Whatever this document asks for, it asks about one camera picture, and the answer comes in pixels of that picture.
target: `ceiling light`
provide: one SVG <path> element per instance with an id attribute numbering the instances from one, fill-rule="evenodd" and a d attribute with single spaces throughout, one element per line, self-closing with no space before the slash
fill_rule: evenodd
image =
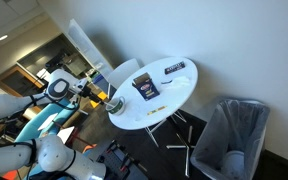
<path id="1" fill-rule="evenodd" d="M 6 38 L 7 38 L 7 35 L 4 35 L 4 36 L 0 37 L 0 41 L 4 40 Z"/>

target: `white chair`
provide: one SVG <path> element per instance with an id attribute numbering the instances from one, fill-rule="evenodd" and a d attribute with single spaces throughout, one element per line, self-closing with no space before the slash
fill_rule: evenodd
<path id="1" fill-rule="evenodd" d="M 108 97 L 110 98 L 111 86 L 115 89 L 120 87 L 120 85 L 133 73 L 139 70 L 141 67 L 139 66 L 136 59 L 130 59 L 119 65 L 117 68 L 111 72 L 109 77 L 107 78 L 108 86 Z"/>

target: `round white table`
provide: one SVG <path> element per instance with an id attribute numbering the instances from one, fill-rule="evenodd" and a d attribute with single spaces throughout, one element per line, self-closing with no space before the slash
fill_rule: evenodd
<path id="1" fill-rule="evenodd" d="M 164 69 L 179 62 L 184 62 L 185 68 L 165 75 Z M 136 88 L 132 86 L 133 79 L 148 73 L 160 95 L 145 101 Z M 174 78 L 187 77 L 188 83 L 178 85 L 169 82 Z M 176 112 L 191 96 L 198 79 L 198 71 L 195 64 L 183 57 L 169 57 L 154 61 L 136 71 L 126 79 L 117 89 L 112 98 L 123 96 L 125 98 L 125 110 L 120 115 L 109 114 L 111 122 L 125 130 L 136 130 L 157 124 Z M 164 109 L 148 115 L 160 107 Z"/>

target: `black box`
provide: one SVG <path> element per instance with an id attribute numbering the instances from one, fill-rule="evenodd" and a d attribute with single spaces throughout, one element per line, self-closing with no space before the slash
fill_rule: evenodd
<path id="1" fill-rule="evenodd" d="M 160 94 L 148 73 L 144 73 L 141 76 L 135 78 L 132 85 L 138 90 L 138 92 L 146 101 Z"/>

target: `ceiling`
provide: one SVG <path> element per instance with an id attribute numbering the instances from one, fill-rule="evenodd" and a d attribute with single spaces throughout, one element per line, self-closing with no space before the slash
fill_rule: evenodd
<path id="1" fill-rule="evenodd" d="M 46 19 L 36 0 L 0 0 L 0 37 L 8 35 L 0 46 Z"/>

